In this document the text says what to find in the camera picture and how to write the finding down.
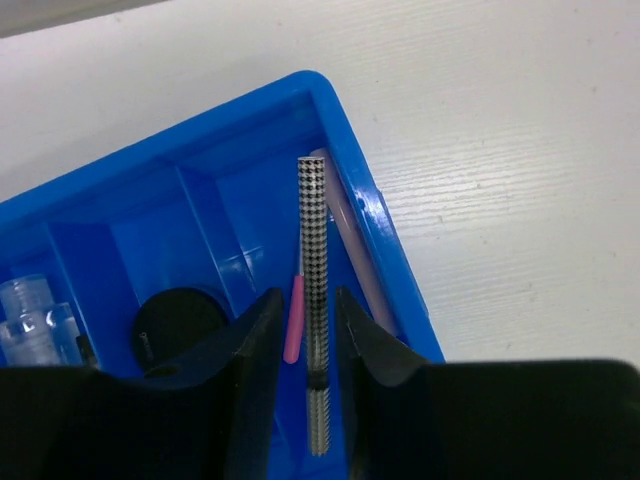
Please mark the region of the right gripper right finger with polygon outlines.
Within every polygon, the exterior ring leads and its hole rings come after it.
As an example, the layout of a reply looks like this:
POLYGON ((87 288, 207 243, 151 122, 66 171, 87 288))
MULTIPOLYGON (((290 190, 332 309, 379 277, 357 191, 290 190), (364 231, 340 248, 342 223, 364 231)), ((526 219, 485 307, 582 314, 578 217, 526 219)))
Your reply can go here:
POLYGON ((619 360, 439 364, 335 300, 352 479, 635 479, 639 373, 619 360))

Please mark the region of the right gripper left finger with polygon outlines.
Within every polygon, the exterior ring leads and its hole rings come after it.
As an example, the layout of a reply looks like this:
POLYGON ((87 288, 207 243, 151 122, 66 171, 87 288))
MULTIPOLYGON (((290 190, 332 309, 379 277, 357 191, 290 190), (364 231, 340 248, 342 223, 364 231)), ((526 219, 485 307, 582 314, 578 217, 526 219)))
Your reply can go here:
POLYGON ((1 372, 5 479, 263 479, 282 348, 283 294, 152 378, 86 367, 1 372))

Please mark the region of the black round jar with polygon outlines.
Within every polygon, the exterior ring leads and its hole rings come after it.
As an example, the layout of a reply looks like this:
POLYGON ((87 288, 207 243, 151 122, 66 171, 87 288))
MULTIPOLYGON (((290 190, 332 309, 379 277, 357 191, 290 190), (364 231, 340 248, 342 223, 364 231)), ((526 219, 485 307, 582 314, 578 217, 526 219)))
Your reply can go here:
POLYGON ((225 357, 232 310, 217 290, 175 287, 152 295, 136 312, 130 347, 143 377, 173 376, 201 360, 225 357))

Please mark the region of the pink small brush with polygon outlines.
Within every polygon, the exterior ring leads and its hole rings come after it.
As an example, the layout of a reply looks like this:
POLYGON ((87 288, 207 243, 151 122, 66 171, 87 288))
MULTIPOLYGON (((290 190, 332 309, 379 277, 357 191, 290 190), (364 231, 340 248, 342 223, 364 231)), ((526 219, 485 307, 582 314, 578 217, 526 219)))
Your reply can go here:
POLYGON ((297 270, 291 290, 289 316, 284 341, 283 361, 295 364, 300 355, 304 332, 304 266, 302 236, 299 236, 297 270))

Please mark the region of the light pink tube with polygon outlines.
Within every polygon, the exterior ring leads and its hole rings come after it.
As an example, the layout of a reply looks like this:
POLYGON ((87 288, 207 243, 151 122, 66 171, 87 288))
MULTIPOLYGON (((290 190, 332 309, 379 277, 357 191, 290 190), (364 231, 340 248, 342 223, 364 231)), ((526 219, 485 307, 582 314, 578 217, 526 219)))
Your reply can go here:
POLYGON ((324 160, 326 202, 333 215, 372 318, 388 333, 397 336, 398 329, 394 315, 384 294, 382 284, 356 219, 355 210, 340 179, 335 162, 325 148, 313 150, 311 156, 324 160))

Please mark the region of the clear bottle clear cap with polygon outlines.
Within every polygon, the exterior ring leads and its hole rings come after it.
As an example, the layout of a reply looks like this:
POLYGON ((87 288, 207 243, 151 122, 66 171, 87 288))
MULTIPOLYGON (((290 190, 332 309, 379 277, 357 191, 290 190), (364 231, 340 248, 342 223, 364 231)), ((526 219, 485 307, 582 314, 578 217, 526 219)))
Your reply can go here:
POLYGON ((67 303, 54 300, 45 276, 14 278, 1 285, 1 349, 10 367, 79 366, 77 322, 67 303))

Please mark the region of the houndstooth pattern pencil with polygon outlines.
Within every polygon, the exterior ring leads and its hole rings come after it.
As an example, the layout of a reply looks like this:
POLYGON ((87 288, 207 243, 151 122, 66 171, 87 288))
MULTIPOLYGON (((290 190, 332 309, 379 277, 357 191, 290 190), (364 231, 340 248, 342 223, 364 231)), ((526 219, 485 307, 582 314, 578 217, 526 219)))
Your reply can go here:
POLYGON ((299 220, 306 321, 309 450, 330 448, 328 235, 325 159, 298 159, 299 220))

